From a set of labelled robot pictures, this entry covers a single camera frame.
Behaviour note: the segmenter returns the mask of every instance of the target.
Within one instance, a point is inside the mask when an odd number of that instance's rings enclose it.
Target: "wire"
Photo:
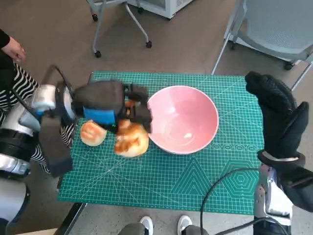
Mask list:
[[[239,169],[235,169],[235,170],[232,170],[230,172],[228,172],[227,174],[225,174],[224,176],[222,176],[218,181],[216,181],[212,187],[209,189],[209,191],[206,193],[205,197],[204,197],[204,200],[202,201],[202,205],[201,205],[201,210],[200,210],[200,232],[201,232],[201,235],[204,235],[204,231],[203,231],[203,211],[204,211],[204,206],[205,206],[205,203],[209,197],[209,195],[212,193],[212,191],[216,188],[216,186],[223,180],[225,179],[226,177],[228,177],[229,175],[232,175],[233,173],[236,173],[236,172],[243,172],[243,171],[258,171],[259,169],[258,168],[239,168]],[[244,229],[246,227],[249,227],[251,225],[254,225],[256,223],[259,223],[259,222],[262,222],[262,221],[270,221],[270,222],[274,222],[276,224],[278,224],[278,226],[282,229],[282,231],[285,233],[285,235],[288,235],[287,231],[283,228],[283,226],[275,219],[272,219],[272,218],[258,218],[258,219],[255,219],[251,222],[248,222],[246,224],[243,224],[243,225],[240,225],[238,227],[235,227],[235,228],[232,228],[232,229],[228,229],[228,230],[225,230],[223,232],[220,232],[216,235],[225,235],[225,234],[229,234],[229,233],[232,233],[232,232],[235,232],[235,231],[238,231],[238,230],[241,230],[241,229]]]
[[[22,97],[20,97],[20,95],[12,88],[11,89],[12,93],[16,96],[16,98],[18,99],[18,101],[21,103],[21,105],[32,115],[34,116],[35,119],[39,120],[38,115],[36,114],[36,112],[29,107],[26,102],[22,99]]]
[[[65,77],[64,73],[62,72],[62,70],[60,70],[60,68],[57,66],[57,65],[50,65],[50,67],[47,69],[46,73],[45,73],[45,76],[41,82],[41,84],[48,84],[48,82],[50,81],[51,79],[51,75],[52,75],[52,72],[56,70],[58,71],[58,73],[60,74],[60,76],[62,77],[65,85],[67,86],[67,89],[68,89],[68,92],[69,92],[69,95],[71,96],[71,98],[73,99],[74,98],[74,92],[72,90],[72,86],[70,84],[70,82],[68,81],[68,79]]]

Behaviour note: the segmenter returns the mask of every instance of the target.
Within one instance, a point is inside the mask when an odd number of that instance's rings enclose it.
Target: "person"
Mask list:
[[[192,224],[191,219],[183,215],[177,224],[177,235],[200,235],[200,227]],[[118,235],[153,235],[153,222],[148,216],[143,217],[139,223],[126,225]]]
[[[18,63],[25,61],[26,52],[12,37],[0,29],[0,126],[11,108],[18,103],[17,98],[7,90],[4,80],[10,80],[13,89],[23,100],[31,97],[39,87],[39,83],[32,78]],[[67,146],[71,145],[74,123],[61,125],[60,134]],[[31,160],[38,163],[44,172],[50,173],[40,144],[36,146]]]

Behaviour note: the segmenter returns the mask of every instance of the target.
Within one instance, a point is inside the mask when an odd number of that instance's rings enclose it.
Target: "human hand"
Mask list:
[[[246,90],[257,96],[262,110],[264,149],[278,159],[295,157],[309,122],[309,104],[297,107],[290,89],[270,75],[250,72],[246,82]]]
[[[18,63],[23,62],[26,58],[23,47],[12,37],[10,37],[10,42],[1,50]]]

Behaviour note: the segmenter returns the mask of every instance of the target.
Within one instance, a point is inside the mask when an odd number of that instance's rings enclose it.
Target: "bun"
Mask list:
[[[80,129],[80,138],[89,146],[98,146],[106,138],[107,130],[97,125],[92,120],[84,123]]]
[[[126,102],[126,106],[133,106],[132,101]],[[149,146],[149,136],[144,127],[125,119],[118,123],[116,143],[114,151],[124,157],[136,157],[144,154]]]

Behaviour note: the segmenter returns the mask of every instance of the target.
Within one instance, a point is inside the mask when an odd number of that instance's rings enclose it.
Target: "chair wheel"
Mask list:
[[[98,16],[96,14],[93,14],[92,15],[92,19],[93,19],[93,21],[97,22],[98,21]]]
[[[152,42],[151,41],[148,41],[147,43],[146,43],[146,48],[151,48],[152,47]]]
[[[100,58],[101,57],[101,52],[97,51],[95,54],[96,58]]]
[[[138,8],[138,13],[139,13],[139,14],[142,14],[143,11],[144,11],[144,9],[143,9],[142,7]]]
[[[291,63],[291,62],[286,62],[285,65],[284,65],[284,69],[289,71],[292,69],[294,65]]]
[[[230,41],[230,49],[234,50],[236,46],[236,43],[234,43],[233,41]]]

